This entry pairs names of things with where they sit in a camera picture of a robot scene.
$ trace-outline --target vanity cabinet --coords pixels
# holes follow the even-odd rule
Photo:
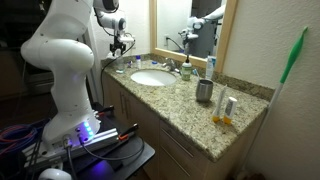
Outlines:
[[[208,160],[181,135],[160,122],[160,178],[203,179]]]
[[[103,87],[105,89],[105,106],[113,105],[114,115],[117,117],[118,121],[128,127],[131,126],[133,124],[130,106],[131,95],[124,90],[119,83],[106,75],[103,76]]]
[[[149,106],[131,95],[116,80],[105,74],[103,82],[105,105],[114,105],[115,116],[123,124],[131,126],[138,123],[138,135],[155,149],[155,156],[144,166],[152,180],[231,178],[241,166],[262,120],[256,120],[217,162],[212,162],[167,120],[161,120]]]
[[[114,106],[114,113],[121,123],[139,124],[137,134],[154,150],[154,157],[143,167],[150,179],[159,179],[159,117],[118,82],[104,75],[105,104]]]

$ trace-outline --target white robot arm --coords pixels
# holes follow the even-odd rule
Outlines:
[[[125,36],[125,18],[115,13],[105,13],[101,8],[95,8],[94,11],[101,27],[114,30],[114,44],[110,44],[111,56],[115,56],[115,51],[117,49],[120,49],[122,54],[126,50],[126,45],[124,43],[134,41],[132,37]]]
[[[194,34],[195,29],[201,29],[205,23],[219,20],[223,17],[226,5],[220,6],[218,9],[213,11],[212,13],[208,14],[205,17],[197,18],[197,17],[190,17],[187,20],[187,28],[183,29],[179,34],[182,37],[183,44],[186,45],[190,39],[198,38],[197,34]]]
[[[86,89],[86,74],[94,63],[91,49],[76,41],[87,29],[92,7],[106,12],[117,9],[118,0],[52,0],[45,19],[21,47],[30,64],[54,74],[51,93],[57,115],[45,126],[39,154],[52,157],[63,151],[63,136],[79,146],[78,134],[89,142],[100,128]]]

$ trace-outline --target metal cup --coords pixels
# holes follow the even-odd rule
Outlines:
[[[212,96],[213,82],[208,79],[198,81],[196,98],[198,102],[208,102]]]

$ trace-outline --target white sink basin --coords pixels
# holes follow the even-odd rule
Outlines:
[[[131,75],[131,79],[147,86],[166,86],[176,82],[176,77],[168,72],[154,69],[144,69]]]

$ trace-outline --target bottle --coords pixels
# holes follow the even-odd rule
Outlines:
[[[216,57],[208,56],[205,79],[208,79],[208,80],[212,79],[212,75],[213,75],[213,71],[214,71],[215,65],[216,65]]]
[[[120,49],[116,50],[115,56],[117,58],[117,60],[116,60],[116,62],[117,62],[117,72],[123,73],[124,72],[124,60],[123,60],[123,57],[121,55],[121,50]]]
[[[190,80],[190,75],[191,75],[191,71],[192,71],[192,65],[189,61],[189,55],[187,55],[187,59],[186,62],[184,62],[182,64],[182,68],[181,68],[181,78],[184,81],[189,81]]]
[[[228,99],[228,103],[226,106],[226,110],[225,110],[225,114],[223,117],[223,122],[226,124],[231,124],[234,112],[236,111],[236,107],[237,107],[237,99],[233,98],[233,97],[229,97]]]
[[[137,68],[141,69],[141,57],[140,56],[136,56],[136,62],[137,62]]]

